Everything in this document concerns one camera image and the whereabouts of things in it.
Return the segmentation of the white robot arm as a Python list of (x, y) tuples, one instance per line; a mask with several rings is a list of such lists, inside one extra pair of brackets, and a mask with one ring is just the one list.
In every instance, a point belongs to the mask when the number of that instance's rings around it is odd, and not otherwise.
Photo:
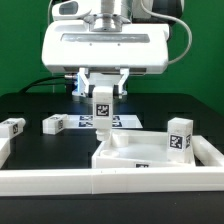
[(183, 10), (184, 0), (66, 0), (52, 7), (42, 61), (75, 76), (76, 98), (103, 85), (121, 96), (128, 76), (166, 70), (171, 26)]

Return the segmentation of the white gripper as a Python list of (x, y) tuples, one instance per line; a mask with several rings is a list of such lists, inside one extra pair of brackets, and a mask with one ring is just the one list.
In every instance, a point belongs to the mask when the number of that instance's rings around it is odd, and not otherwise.
[(125, 24), (120, 32), (91, 32), (83, 21), (56, 21), (47, 28), (42, 61), (53, 73), (78, 72), (78, 91), (92, 98), (92, 72), (116, 74), (113, 96), (121, 99), (132, 74), (161, 74), (168, 66), (169, 26)]

